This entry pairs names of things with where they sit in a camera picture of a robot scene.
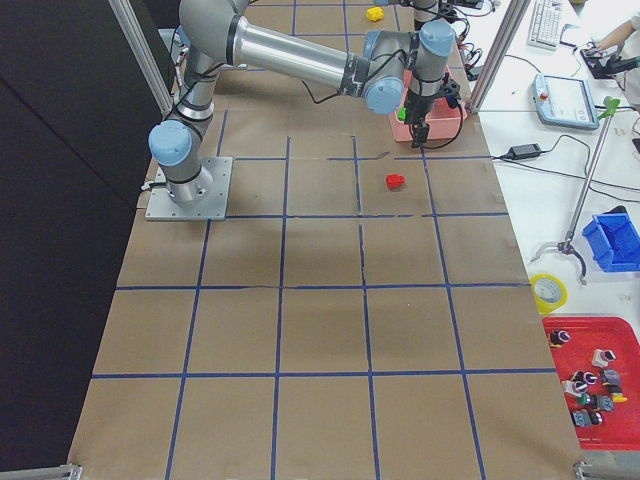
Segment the person hand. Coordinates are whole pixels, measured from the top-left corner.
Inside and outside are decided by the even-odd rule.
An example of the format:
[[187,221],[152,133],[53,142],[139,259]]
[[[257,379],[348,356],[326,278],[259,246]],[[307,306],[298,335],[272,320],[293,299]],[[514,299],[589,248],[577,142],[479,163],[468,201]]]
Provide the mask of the person hand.
[[616,50],[620,45],[623,45],[625,39],[623,37],[614,36],[613,34],[609,34],[605,36],[603,39],[594,43],[594,49],[598,52],[604,52],[610,48]]

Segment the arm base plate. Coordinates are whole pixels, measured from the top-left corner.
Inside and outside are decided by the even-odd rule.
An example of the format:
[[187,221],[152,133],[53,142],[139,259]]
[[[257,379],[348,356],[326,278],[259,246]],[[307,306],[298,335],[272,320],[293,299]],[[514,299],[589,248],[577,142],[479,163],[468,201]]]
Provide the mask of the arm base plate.
[[145,218],[149,221],[224,221],[233,157],[205,157],[199,176],[185,184],[168,182],[157,168]]

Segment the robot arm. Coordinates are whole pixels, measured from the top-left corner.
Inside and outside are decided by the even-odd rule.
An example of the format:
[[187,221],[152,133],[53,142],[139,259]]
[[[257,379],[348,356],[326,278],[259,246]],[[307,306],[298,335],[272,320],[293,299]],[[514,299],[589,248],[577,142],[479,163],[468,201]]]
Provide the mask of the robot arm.
[[425,147],[426,117],[444,95],[447,61],[456,44],[445,19],[430,13],[410,32],[371,31],[357,55],[253,25],[245,16],[248,6],[246,1],[183,1],[179,6],[188,47],[181,97],[148,137],[170,205],[196,208],[220,195],[218,177],[198,150],[213,118],[213,92],[224,66],[247,64],[315,82],[337,96],[363,99],[379,115],[403,108],[412,147]]
[[399,0],[398,4],[413,12],[413,31],[420,31],[426,23],[442,17],[440,0]]

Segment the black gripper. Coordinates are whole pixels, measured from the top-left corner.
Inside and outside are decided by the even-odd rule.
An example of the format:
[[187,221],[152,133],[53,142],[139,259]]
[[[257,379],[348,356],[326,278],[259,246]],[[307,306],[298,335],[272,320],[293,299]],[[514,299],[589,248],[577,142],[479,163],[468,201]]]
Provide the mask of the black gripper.
[[423,79],[417,72],[411,73],[411,80],[404,101],[406,125],[410,125],[411,147],[422,149],[426,146],[429,125],[425,121],[437,100],[442,99],[449,109],[460,106],[460,84],[448,72],[436,79]]

